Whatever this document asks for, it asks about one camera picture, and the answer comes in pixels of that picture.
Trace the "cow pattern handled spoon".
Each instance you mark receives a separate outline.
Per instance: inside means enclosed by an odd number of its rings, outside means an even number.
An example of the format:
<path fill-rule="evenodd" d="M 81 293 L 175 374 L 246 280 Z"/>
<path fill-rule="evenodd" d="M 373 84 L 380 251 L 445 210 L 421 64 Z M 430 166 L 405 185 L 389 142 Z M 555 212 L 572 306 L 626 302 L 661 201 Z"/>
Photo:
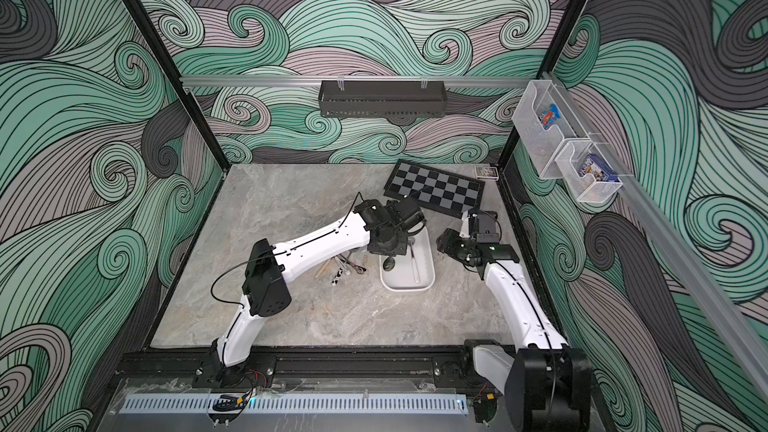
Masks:
<path fill-rule="evenodd" d="M 332 286 L 336 286 L 343 276 L 347 276 L 349 274 L 350 274 L 350 271 L 348 270 L 347 267 L 340 266 L 337 269 L 337 271 L 335 272 L 335 275 L 333 276 L 333 278 L 331 280 L 331 285 Z"/>

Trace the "black spoon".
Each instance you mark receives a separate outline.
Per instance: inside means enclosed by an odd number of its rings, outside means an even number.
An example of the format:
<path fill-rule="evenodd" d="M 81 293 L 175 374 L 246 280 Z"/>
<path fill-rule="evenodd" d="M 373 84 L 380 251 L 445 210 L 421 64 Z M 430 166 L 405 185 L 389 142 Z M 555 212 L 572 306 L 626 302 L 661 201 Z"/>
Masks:
<path fill-rule="evenodd" d="M 383 262 L 382 262 L 382 269 L 384 272 L 390 272 L 396 267 L 396 258 L 394 256 L 388 256 Z"/>

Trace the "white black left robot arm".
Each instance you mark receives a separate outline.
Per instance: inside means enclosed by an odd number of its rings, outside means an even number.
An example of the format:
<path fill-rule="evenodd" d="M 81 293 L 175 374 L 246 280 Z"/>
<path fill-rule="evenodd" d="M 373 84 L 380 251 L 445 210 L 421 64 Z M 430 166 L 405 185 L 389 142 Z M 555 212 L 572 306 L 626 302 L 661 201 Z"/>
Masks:
<path fill-rule="evenodd" d="M 426 226 L 417 201 L 406 198 L 383 204 L 358 196 L 345 215 L 296 239 L 254 244 L 244 270 L 241 297 L 230 324 L 211 345 L 211 373 L 222 387 L 245 378 L 247 361 L 257 336 L 269 317 L 292 301 L 289 284 L 315 266 L 358 248 L 384 257 L 404 256 L 408 240 Z"/>

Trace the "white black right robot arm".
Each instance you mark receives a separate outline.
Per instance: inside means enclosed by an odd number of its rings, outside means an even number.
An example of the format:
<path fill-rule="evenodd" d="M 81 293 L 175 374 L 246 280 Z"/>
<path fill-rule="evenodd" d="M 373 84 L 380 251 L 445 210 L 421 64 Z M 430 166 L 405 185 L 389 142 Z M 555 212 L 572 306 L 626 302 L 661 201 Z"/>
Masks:
<path fill-rule="evenodd" d="M 516 431 L 587 431 L 593 367 L 586 353 L 557 330 L 529 286 L 514 248 L 502 242 L 498 215 L 473 208 L 459 231 L 448 228 L 438 251 L 475 269 L 498 302 L 515 354 L 474 345 L 475 372 L 502 393 Z"/>

